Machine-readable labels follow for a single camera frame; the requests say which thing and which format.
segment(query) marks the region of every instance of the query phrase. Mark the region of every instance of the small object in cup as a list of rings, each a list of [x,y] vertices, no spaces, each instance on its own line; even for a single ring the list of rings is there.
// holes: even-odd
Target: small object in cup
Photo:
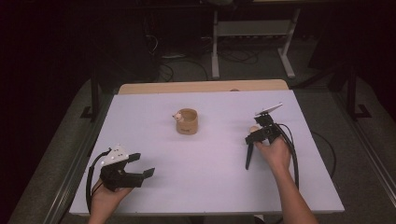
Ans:
[[[195,110],[184,108],[179,110],[174,116],[176,130],[181,134],[195,134],[198,131],[198,114]]]

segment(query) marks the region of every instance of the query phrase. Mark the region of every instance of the floor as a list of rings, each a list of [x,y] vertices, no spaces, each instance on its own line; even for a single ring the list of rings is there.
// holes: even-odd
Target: floor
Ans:
[[[296,78],[288,79],[276,52],[282,41],[270,38],[224,40],[220,46],[220,80],[281,78],[293,86],[319,72],[307,67],[316,40],[293,40],[288,55]],[[162,59],[158,82],[211,80],[210,52],[200,57],[178,54],[165,54],[167,59]],[[320,223],[394,223],[396,203],[389,197],[392,194],[389,189],[395,189],[391,180],[396,179],[396,124],[377,102],[370,86],[361,79],[358,79],[357,104],[365,105],[372,117],[353,121],[345,111],[346,90],[331,92],[326,88],[331,77],[294,91],[308,126],[315,132],[314,139],[329,173],[335,161],[332,180],[346,208],[344,213],[317,217]],[[86,222],[85,217],[69,214],[67,207],[73,201],[74,190],[88,162],[87,152],[100,132],[111,98],[111,94],[101,94],[101,112],[95,122],[81,119],[81,112],[91,104],[90,83],[81,88],[9,223]],[[379,178],[381,174],[388,182]],[[205,223],[225,223],[223,218],[209,217]],[[267,223],[279,218],[264,216]],[[228,223],[251,221],[245,217],[228,217],[227,220]],[[189,221],[185,217],[113,217],[108,223]]]

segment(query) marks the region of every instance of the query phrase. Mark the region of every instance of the dark background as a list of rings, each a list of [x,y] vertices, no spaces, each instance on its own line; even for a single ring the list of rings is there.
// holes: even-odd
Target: dark background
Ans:
[[[187,47],[212,30],[210,11],[172,10],[148,17],[147,12],[80,7],[98,7],[105,2],[0,3],[2,223],[7,222],[67,107],[94,71],[105,91],[125,82],[153,81],[158,71],[148,54],[145,32],[154,33],[169,46]],[[112,4],[122,6],[123,1]],[[396,85],[395,8],[386,1],[368,7],[303,7],[294,37],[319,39],[312,67],[325,69],[352,58],[358,75],[374,88],[379,102],[396,119],[392,92]],[[252,19],[249,17],[258,15],[228,9],[220,16]],[[150,19],[149,26],[142,25],[147,22],[142,18]],[[180,27],[186,25],[189,29],[182,32]]]

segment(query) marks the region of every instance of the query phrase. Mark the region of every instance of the table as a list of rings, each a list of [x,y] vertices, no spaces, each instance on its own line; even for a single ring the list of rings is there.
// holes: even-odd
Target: table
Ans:
[[[271,115],[292,131],[302,195],[315,213],[344,211],[294,93],[283,80],[124,85],[109,108],[88,166],[102,151],[122,144],[130,154],[141,153],[139,161],[127,164],[126,172],[156,168],[142,188],[121,202],[115,212],[119,215],[280,213],[276,182],[257,151],[245,169],[245,137],[255,124],[254,113],[279,102],[283,105]],[[198,111],[197,134],[176,132],[172,114],[183,107]],[[99,172],[96,167],[93,179]],[[88,215],[86,178],[78,187],[72,214]]]

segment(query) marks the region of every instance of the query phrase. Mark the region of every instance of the cup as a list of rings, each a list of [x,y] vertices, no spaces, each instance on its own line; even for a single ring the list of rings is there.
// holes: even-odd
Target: cup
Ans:
[[[179,110],[182,119],[177,121],[176,130],[181,134],[195,134],[198,131],[198,114],[195,110],[184,108]]]

